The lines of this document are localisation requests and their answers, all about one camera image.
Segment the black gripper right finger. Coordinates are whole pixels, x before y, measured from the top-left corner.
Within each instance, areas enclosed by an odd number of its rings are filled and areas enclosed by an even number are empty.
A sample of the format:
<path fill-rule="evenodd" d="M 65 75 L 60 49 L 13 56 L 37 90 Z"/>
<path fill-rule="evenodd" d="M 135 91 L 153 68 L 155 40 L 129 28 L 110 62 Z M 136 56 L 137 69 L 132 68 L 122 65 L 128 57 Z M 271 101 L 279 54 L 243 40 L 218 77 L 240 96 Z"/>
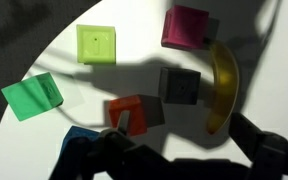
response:
<path fill-rule="evenodd" d="M 245 180 L 282 180 L 288 176 L 288 140 L 260 130 L 240 113 L 231 115 L 229 135 L 252 162 Z"/>

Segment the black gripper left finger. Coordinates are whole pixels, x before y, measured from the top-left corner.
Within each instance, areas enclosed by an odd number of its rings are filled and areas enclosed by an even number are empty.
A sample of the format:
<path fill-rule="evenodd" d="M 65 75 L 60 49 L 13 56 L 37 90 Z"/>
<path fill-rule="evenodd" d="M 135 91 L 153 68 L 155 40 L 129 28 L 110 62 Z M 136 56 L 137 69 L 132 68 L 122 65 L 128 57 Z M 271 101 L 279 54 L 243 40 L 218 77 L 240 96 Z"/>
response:
<path fill-rule="evenodd" d="M 171 164 L 146 145 L 127 137 L 131 112 L 124 110 L 116 128 L 103 130 L 94 141 L 76 137 L 68 141 L 49 180 L 93 180 L 100 172 L 114 180 L 162 180 Z"/>

